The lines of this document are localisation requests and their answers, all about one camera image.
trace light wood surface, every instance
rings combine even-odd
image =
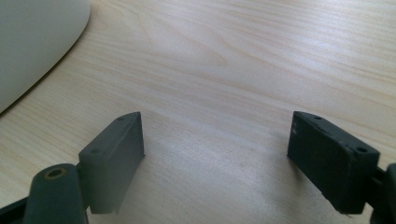
[[[368,223],[290,162],[292,111],[396,161],[393,1],[92,0],[86,31],[0,117],[0,206],[141,111],[147,157],[118,216],[91,223]]]

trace white object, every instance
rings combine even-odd
[[[0,112],[66,54],[89,17],[89,0],[0,0]]]

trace table surface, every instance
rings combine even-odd
[[[141,111],[147,157],[119,215],[91,223],[368,223],[288,160],[292,112],[396,161],[392,1],[92,0],[65,57],[0,117],[0,206]]]

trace screw hole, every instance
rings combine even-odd
[[[98,154],[99,152],[100,152],[100,149],[99,149],[99,148],[94,148],[94,149],[91,151],[92,154]]]
[[[363,147],[358,147],[358,148],[356,148],[359,152],[367,152],[367,149],[366,148],[363,148]]]
[[[64,174],[66,174],[66,170],[64,168],[55,168],[53,170],[48,171],[44,177],[46,179],[56,179],[58,177],[63,176]]]

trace white curved object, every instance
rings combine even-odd
[[[0,112],[66,54],[89,17],[89,0],[0,1]]]

